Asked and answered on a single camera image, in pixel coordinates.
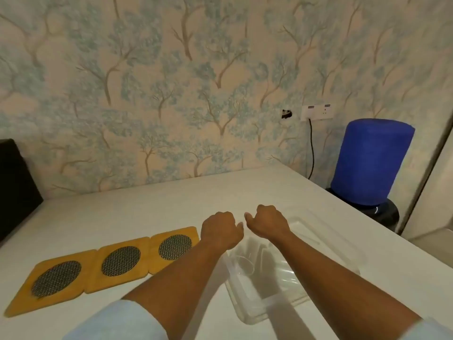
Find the person's right hand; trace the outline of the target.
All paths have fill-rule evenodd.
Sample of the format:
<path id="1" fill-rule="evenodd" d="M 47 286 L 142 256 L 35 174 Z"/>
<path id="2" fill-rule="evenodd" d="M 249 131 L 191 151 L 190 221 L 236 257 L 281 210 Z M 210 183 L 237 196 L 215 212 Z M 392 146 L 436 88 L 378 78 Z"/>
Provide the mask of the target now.
<path id="1" fill-rule="evenodd" d="M 292 234 L 287 219 L 273 205 L 258 205 L 255 224 L 247 225 L 253 234 L 275 244 Z"/>

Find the person's left hand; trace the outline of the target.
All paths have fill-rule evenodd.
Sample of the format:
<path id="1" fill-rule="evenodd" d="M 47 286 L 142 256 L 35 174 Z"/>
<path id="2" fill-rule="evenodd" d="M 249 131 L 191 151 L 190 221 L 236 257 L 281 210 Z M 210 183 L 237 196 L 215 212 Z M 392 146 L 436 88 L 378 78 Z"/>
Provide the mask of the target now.
<path id="1" fill-rule="evenodd" d="M 221 253 L 231 250 L 240 242 L 235 238 L 236 225 L 231 212 L 217 212 L 202 223 L 201 242 L 214 246 Z"/>

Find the person's left forearm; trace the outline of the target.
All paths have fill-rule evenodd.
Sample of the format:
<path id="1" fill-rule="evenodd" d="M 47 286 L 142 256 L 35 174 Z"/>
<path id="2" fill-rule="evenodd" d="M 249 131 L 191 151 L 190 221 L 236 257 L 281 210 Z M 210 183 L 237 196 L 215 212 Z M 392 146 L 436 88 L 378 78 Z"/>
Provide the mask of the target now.
<path id="1" fill-rule="evenodd" d="M 122 297 L 139 304 L 179 339 L 189 325 L 224 249 L 205 240 Z"/>

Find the person's right forearm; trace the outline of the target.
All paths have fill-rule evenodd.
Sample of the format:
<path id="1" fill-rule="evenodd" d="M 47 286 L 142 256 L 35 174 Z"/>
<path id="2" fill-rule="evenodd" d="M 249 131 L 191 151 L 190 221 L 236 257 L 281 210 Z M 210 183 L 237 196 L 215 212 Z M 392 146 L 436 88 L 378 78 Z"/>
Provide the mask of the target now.
<path id="1" fill-rule="evenodd" d="M 263 235 L 281 252 L 339 340 L 398 340 L 422 318 L 290 230 Z"/>

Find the clear drinking glass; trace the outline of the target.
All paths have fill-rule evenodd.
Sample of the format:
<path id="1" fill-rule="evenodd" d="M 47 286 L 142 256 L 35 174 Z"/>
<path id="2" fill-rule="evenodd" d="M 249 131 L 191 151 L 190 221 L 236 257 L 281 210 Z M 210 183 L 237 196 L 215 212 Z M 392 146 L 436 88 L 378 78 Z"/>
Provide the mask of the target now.
<path id="1" fill-rule="evenodd" d="M 231 260 L 237 274 L 251 276 L 255 272 L 255 264 L 250 258 L 242 255 L 232 255 Z"/>

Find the clear plastic container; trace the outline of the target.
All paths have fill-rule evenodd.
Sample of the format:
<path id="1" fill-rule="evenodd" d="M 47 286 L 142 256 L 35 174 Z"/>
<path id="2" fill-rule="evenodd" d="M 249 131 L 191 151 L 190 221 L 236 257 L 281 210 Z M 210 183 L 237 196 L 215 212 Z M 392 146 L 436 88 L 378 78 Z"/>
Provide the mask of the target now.
<path id="1" fill-rule="evenodd" d="M 248 257 L 255 264 L 251 276 L 237 274 L 232 255 Z M 269 242 L 252 233 L 222 257 L 228 270 L 225 282 L 235 311 L 246 324 L 255 324 L 268 317 L 275 305 L 288 303 L 297 306 L 309 300 L 282 254 Z"/>

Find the clear plastic lid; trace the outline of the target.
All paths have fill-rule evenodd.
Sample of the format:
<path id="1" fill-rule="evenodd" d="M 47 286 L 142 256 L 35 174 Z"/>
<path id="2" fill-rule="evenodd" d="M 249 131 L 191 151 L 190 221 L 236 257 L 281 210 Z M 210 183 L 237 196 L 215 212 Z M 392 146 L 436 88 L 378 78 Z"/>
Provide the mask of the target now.
<path id="1" fill-rule="evenodd" d="M 322 217 L 298 206 L 286 207 L 281 213 L 298 238 L 355 274 L 361 274 L 365 254 Z"/>

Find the wooden coaster with mesh circle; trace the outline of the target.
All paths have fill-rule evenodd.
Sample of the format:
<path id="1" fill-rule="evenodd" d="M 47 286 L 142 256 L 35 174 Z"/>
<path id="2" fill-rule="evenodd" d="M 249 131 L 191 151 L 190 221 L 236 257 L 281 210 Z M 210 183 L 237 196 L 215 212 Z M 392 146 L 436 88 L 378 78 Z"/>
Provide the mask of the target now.
<path id="1" fill-rule="evenodd" d="M 148 275 L 150 238 L 143 237 L 101 247 L 94 259 L 85 293 L 122 285 Z"/>
<path id="2" fill-rule="evenodd" d="M 82 295 L 97 250 L 38 263 L 4 312 L 7 318 L 67 302 Z"/>
<path id="3" fill-rule="evenodd" d="M 196 227 L 186 227 L 153 235 L 150 238 L 149 273 L 154 275 L 198 244 Z"/>

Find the blue covered water bottle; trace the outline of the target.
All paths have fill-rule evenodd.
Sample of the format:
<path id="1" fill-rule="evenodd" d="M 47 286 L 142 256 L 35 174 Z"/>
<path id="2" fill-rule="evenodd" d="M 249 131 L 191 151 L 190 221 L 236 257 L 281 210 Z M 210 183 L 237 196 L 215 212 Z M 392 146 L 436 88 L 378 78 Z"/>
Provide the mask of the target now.
<path id="1" fill-rule="evenodd" d="M 411 145 L 415 128 L 391 119 L 356 119 L 345 130 L 330 184 L 343 200 L 384 203 Z"/>

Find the black water dispenser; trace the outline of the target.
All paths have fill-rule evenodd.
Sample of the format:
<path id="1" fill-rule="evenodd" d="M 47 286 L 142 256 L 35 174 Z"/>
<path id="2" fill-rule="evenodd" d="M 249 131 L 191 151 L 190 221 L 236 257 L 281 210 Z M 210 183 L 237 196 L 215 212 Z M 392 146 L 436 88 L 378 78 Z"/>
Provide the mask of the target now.
<path id="1" fill-rule="evenodd" d="M 326 188 L 326 191 L 342 200 L 346 204 L 352 206 L 354 209 L 360 211 L 364 215 L 370 217 L 385 228 L 395 232 L 397 224 L 399 223 L 399 210 L 390 199 L 387 199 L 385 202 L 379 205 L 367 206 L 351 203 L 341 198 L 331 188 Z"/>

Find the white left sleeve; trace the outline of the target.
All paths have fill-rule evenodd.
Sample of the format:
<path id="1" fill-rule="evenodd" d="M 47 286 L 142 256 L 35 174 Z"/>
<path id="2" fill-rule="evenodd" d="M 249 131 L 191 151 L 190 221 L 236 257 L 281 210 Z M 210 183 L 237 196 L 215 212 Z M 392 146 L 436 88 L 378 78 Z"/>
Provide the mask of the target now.
<path id="1" fill-rule="evenodd" d="M 138 303 L 119 300 L 83 321 L 62 340 L 168 340 L 168 336 Z"/>

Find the white sleeve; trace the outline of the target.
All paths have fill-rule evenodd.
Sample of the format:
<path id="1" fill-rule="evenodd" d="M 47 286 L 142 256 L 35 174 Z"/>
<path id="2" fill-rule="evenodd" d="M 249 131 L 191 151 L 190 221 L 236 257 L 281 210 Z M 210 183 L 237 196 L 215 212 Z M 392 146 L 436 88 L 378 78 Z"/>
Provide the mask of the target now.
<path id="1" fill-rule="evenodd" d="M 168 340 L 168 336 L 138 303 L 119 300 L 83 321 L 62 340 Z"/>
<path id="2" fill-rule="evenodd" d="M 453 330 L 433 318 L 420 319 L 397 340 L 453 340 Z"/>

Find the white right sleeve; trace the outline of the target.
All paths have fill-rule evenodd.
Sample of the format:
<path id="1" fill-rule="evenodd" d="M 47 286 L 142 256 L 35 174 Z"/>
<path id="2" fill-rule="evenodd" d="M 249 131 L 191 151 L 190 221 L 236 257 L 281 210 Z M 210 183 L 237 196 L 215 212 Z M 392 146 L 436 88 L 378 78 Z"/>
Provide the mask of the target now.
<path id="1" fill-rule="evenodd" d="M 453 330 L 433 318 L 420 319 L 397 340 L 453 340 Z"/>

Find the black chair back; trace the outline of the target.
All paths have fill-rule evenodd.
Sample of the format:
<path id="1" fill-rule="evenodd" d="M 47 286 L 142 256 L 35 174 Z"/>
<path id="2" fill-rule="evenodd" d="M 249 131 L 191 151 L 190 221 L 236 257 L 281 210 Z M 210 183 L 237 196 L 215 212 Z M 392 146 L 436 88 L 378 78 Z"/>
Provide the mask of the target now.
<path id="1" fill-rule="evenodd" d="M 0 139 L 0 243 L 43 203 L 13 139 Z"/>

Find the white wall socket panel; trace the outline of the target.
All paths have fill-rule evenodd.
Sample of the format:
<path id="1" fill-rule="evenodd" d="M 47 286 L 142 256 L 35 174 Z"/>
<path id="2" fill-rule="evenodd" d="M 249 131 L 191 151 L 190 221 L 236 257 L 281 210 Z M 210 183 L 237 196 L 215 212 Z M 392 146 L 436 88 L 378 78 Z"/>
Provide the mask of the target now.
<path id="1" fill-rule="evenodd" d="M 306 122 L 309 119 L 311 121 L 332 119 L 334 117 L 334 111 L 335 108 L 332 104 L 302 106 L 301 121 Z"/>

